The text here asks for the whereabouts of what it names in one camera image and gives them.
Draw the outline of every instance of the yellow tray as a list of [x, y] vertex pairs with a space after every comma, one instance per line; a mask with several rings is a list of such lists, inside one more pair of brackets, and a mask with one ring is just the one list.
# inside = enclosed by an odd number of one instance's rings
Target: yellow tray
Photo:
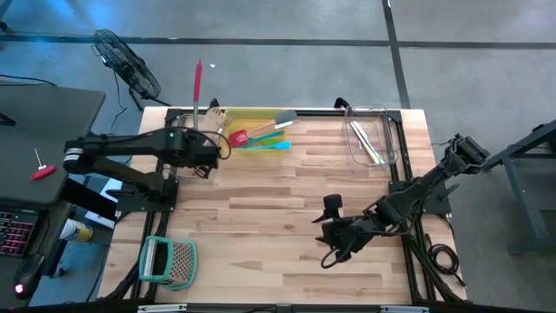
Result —
[[[226, 117], [232, 117], [234, 120], [229, 125], [228, 129], [224, 131], [224, 136], [228, 137], [238, 130], [252, 130], [261, 126], [269, 121], [274, 121], [276, 114], [283, 112], [282, 109], [242, 109], [242, 108], [227, 108]], [[288, 134], [288, 127], [281, 128], [284, 134], [272, 139], [276, 142], [285, 141]], [[285, 150], [271, 150], [271, 149], [234, 149], [234, 153], [249, 153], [249, 154], [264, 154], [264, 155], [281, 155]]]

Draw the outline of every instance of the red handle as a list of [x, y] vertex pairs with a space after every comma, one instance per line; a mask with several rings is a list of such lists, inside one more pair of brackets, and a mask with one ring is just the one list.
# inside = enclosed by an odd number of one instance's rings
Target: red handle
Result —
[[43, 179], [46, 176], [54, 173], [56, 171], [56, 166], [55, 165], [49, 165], [47, 167], [45, 167], [42, 170], [39, 170], [37, 173], [31, 175], [31, 180], [39, 180], [39, 179]]
[[199, 93], [201, 93], [201, 74], [202, 74], [202, 63], [199, 59], [199, 63], [195, 68], [195, 87], [193, 89], [193, 102], [199, 102]]

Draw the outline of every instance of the metal stand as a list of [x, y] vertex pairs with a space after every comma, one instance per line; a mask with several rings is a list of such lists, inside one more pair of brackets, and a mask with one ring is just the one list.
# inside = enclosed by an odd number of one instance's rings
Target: metal stand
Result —
[[[556, 137], [556, 120], [540, 125], [535, 128], [531, 134], [519, 140], [517, 143], [510, 145], [507, 149], [501, 151], [496, 156], [488, 160], [483, 170], [490, 170], [496, 165], [504, 165], [507, 178], [512, 186], [513, 194], [520, 207], [521, 213], [529, 226], [531, 238], [528, 242], [511, 244], [507, 247], [510, 255], [517, 255], [522, 252], [543, 250], [546, 248], [556, 248], [556, 237], [550, 236], [546, 227], [545, 219], [542, 216], [542, 210], [532, 208], [527, 204], [525, 190], [520, 185], [516, 177], [514, 159], [550, 159], [556, 158], [554, 153], [527, 153], [542, 143], [550, 142]], [[554, 210], [554, 208], [544, 208], [544, 210]]]
[[144, 109], [143, 109], [143, 107], [139, 104], [139, 100], [137, 100], [136, 95], [133, 93], [133, 89], [131, 89], [131, 87], [129, 87], [128, 91], [129, 91], [129, 95], [131, 96], [131, 99], [133, 99], [133, 103], [136, 104], [137, 109], [138, 109], [140, 112], [143, 112]]

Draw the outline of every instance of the cheese grater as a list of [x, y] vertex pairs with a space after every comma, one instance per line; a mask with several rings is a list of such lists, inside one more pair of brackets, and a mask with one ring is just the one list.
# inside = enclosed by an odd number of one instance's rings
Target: cheese grater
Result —
[[139, 279], [158, 283], [168, 290], [188, 288], [197, 268], [195, 243], [147, 236], [139, 259]]

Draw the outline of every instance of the chopsticks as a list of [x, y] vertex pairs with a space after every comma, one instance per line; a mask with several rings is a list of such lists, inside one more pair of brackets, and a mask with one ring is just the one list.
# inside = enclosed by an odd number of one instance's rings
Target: chopsticks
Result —
[[373, 160], [373, 162], [377, 163], [377, 164], [384, 164], [385, 163], [384, 159], [382, 159], [381, 155], [376, 151], [376, 149], [373, 147], [373, 145], [368, 141], [368, 138], [365, 135], [365, 131], [363, 131], [363, 128], [359, 125], [359, 123], [357, 123], [356, 121], [353, 121], [349, 125], [354, 130], [355, 135], [357, 135], [357, 137], [359, 138], [359, 141], [360, 141], [361, 145], [363, 146], [363, 148], [365, 149], [367, 154], [370, 156], [371, 160]]

